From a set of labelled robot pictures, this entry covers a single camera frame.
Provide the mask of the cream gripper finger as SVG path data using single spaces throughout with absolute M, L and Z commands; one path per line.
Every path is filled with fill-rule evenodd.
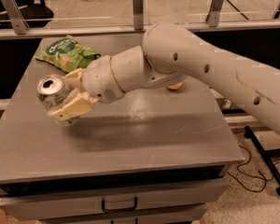
M 70 91 L 73 91 L 74 89 L 78 89 L 79 91 L 83 91 L 82 87 L 82 75 L 83 75 L 84 69 L 78 68 L 67 75 L 63 76 L 63 80 L 67 84 L 67 87 Z
M 48 116 L 58 121 L 79 117 L 93 110 L 98 99 L 86 92 L 78 93 L 72 100 L 48 112 Z

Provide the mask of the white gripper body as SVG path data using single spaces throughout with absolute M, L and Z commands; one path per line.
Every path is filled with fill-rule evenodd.
M 92 61 L 82 75 L 82 87 L 103 104 L 113 103 L 124 97 L 111 69 L 111 57 L 104 56 Z

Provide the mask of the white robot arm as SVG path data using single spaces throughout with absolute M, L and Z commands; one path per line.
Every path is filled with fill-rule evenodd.
M 72 93 L 48 115 L 64 121 L 137 89 L 154 89 L 194 77 L 280 134 L 280 69 L 220 49 L 167 22 L 146 30 L 140 46 L 93 61 L 63 80 Z

